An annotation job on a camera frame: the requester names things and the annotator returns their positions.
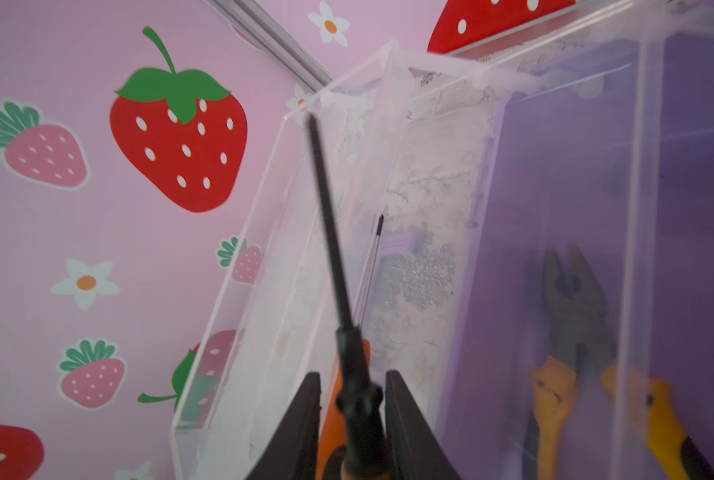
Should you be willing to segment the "purple plastic tool box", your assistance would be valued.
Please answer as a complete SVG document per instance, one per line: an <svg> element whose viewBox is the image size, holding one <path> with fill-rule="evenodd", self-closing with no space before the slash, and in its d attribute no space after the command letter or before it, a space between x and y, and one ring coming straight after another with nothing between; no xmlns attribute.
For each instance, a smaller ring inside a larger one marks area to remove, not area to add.
<svg viewBox="0 0 714 480"><path fill-rule="evenodd" d="M485 62L389 44L282 123L173 423L181 479L246 479L307 373L341 387L307 116L323 140L371 380L403 376L461 479L525 479L529 373L551 351L544 251L577 245L620 368L668 383L714 468L714 1L612 1L503 36ZM588 356L554 479L671 479Z"/></svg>

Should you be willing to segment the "small orange black screwdriver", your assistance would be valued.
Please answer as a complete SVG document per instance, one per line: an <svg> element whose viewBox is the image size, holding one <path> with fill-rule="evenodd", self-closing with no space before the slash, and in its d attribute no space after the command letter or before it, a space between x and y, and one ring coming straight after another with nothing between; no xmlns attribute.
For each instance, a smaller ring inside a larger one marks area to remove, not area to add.
<svg viewBox="0 0 714 480"><path fill-rule="evenodd" d="M328 412L320 441L320 459L324 462L321 479L369 479L388 472L386 440L380 416L381 388L372 382L361 330L354 324L345 280L335 219L323 217L332 271L338 328L341 387L334 395L336 408L343 417L343 435L334 437L335 414Z"/></svg>

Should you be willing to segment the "yellow handled combination pliers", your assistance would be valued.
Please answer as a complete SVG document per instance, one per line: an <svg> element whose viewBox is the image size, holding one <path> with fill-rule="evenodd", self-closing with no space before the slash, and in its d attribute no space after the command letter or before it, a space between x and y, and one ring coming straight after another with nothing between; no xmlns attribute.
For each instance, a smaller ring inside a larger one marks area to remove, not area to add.
<svg viewBox="0 0 714 480"><path fill-rule="evenodd" d="M551 317L551 351L529 373L533 406L522 460L525 479L554 479L562 432L578 400L581 357L588 356L611 398L625 391L634 412L627 424L647 444L671 479L714 479L714 468L679 422L667 382L641 370L620 368L617 344L608 328L607 297L581 249L568 244L570 268L558 251L544 251L542 298Z"/></svg>

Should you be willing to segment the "large orange handled screwdriver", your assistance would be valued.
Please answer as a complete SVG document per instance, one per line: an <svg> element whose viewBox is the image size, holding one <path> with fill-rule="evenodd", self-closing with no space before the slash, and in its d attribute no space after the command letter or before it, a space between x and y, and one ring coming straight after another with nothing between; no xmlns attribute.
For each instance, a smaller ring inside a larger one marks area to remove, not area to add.
<svg viewBox="0 0 714 480"><path fill-rule="evenodd" d="M319 122L309 114L306 123L338 318L336 344L342 387L336 407L344 418L346 436L340 477L389 479L380 415L383 391L371 380L361 330L353 321Z"/></svg>

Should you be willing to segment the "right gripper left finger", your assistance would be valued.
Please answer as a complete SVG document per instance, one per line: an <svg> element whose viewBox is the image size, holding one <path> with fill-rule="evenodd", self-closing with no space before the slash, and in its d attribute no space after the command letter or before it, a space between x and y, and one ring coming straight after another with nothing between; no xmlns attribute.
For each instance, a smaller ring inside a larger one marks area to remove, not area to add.
<svg viewBox="0 0 714 480"><path fill-rule="evenodd" d="M320 374L307 373L247 480L316 478L320 399Z"/></svg>

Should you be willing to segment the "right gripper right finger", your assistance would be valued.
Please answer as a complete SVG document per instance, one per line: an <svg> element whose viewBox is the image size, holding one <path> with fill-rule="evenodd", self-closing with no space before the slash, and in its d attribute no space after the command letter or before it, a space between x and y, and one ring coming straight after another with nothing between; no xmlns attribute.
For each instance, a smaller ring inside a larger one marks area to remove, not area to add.
<svg viewBox="0 0 714 480"><path fill-rule="evenodd" d="M401 373L397 370L388 371L385 386L385 422L391 478L461 480Z"/></svg>

